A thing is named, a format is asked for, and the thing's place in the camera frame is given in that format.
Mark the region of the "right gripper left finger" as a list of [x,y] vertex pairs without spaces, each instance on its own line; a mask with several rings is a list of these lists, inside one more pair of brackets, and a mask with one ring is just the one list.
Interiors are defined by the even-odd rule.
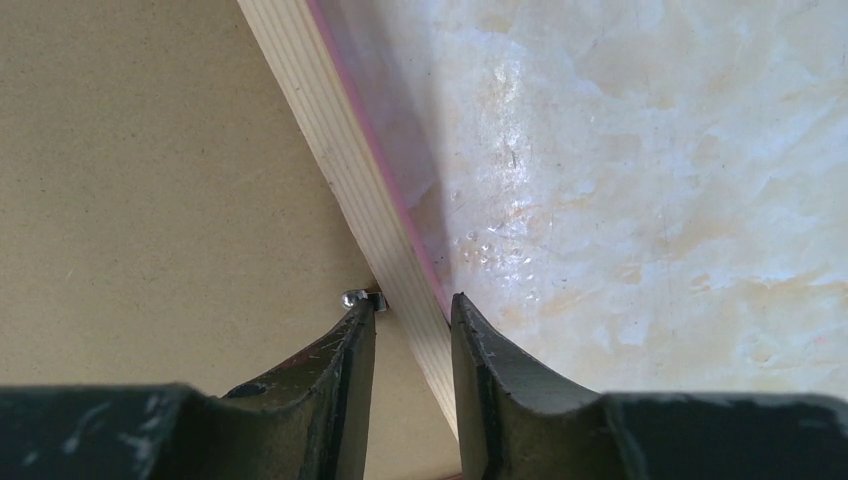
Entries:
[[5,386],[5,479],[360,479],[375,309],[221,397],[183,383]]

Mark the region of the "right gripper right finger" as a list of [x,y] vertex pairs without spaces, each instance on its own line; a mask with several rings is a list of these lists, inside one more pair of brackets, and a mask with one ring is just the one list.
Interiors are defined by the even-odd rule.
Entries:
[[822,395],[597,393],[453,297],[466,479],[843,479],[847,405]]

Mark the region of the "brown cardboard backing board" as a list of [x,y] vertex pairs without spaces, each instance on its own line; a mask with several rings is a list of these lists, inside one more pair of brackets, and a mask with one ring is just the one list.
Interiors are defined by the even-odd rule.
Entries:
[[[234,1],[1,5],[1,390],[221,397],[325,335],[373,277]],[[456,442],[375,314],[364,475]]]

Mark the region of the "pink wooden picture frame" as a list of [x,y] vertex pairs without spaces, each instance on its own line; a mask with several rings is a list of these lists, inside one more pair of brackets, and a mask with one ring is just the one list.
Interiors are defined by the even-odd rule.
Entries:
[[239,4],[451,431],[447,301],[316,1]]

